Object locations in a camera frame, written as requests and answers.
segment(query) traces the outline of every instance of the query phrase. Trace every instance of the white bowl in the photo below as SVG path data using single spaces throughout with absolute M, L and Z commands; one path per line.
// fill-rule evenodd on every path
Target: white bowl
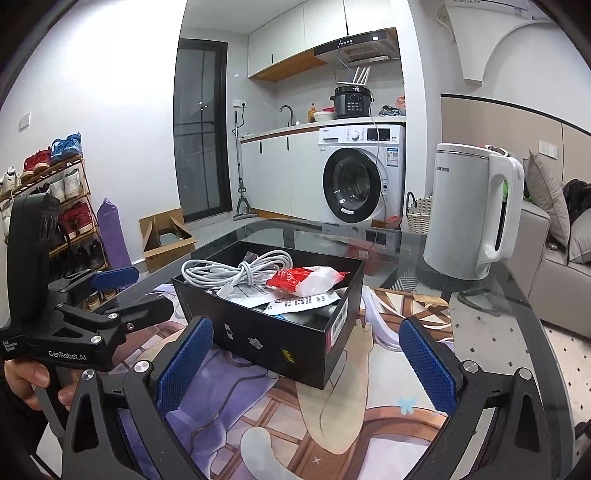
M 334 120 L 336 113 L 334 112 L 316 112 L 314 113 L 314 120 L 317 122 L 326 122 L 328 120 Z

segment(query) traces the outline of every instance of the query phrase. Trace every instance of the white sneaker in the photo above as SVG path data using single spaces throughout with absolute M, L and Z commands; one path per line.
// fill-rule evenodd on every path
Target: white sneaker
M 2 182 L 2 192 L 9 193 L 17 188 L 17 169 L 10 167 L 4 174 L 4 181 Z
M 66 201 L 66 191 L 64 189 L 64 179 L 59 179 L 50 183 L 49 191 L 51 194 L 60 201 L 60 203 L 64 203 Z
M 64 190 L 67 200 L 78 197 L 82 193 L 82 181 L 77 168 L 64 175 Z

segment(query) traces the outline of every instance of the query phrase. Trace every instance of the faucet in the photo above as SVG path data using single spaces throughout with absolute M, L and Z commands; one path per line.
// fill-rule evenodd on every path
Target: faucet
M 283 105 L 281 108 L 279 108 L 279 111 L 282 112 L 284 108 L 288 108 L 291 112 L 291 124 L 289 122 L 287 122 L 287 126 L 288 127 L 293 127 L 293 125 L 295 124 L 294 122 L 294 111 L 293 108 L 290 107 L 289 105 Z

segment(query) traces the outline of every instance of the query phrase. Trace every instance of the mop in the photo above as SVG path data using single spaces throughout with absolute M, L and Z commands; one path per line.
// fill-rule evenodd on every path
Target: mop
M 244 180 L 242 180 L 242 162 L 240 160 L 240 140 L 238 139 L 238 112 L 234 110 L 234 131 L 236 136 L 236 159 L 238 161 L 238 193 L 240 198 L 238 199 L 238 205 L 236 205 L 236 215 L 232 217 L 232 220 L 241 220 L 243 218 L 256 217 L 256 213 L 252 211 L 251 204 L 248 203 L 246 198 L 246 187 L 244 186 Z M 244 213 L 240 213 L 240 206 L 244 204 Z

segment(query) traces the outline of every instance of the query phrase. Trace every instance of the coiled cable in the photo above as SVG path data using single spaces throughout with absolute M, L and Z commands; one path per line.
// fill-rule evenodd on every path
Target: coiled cable
M 181 273 L 193 287 L 220 290 L 228 286 L 227 290 L 231 290 L 238 284 L 265 284 L 279 270 L 292 267 L 293 261 L 287 252 L 273 250 L 251 263 L 242 261 L 237 267 L 210 260 L 187 260 Z

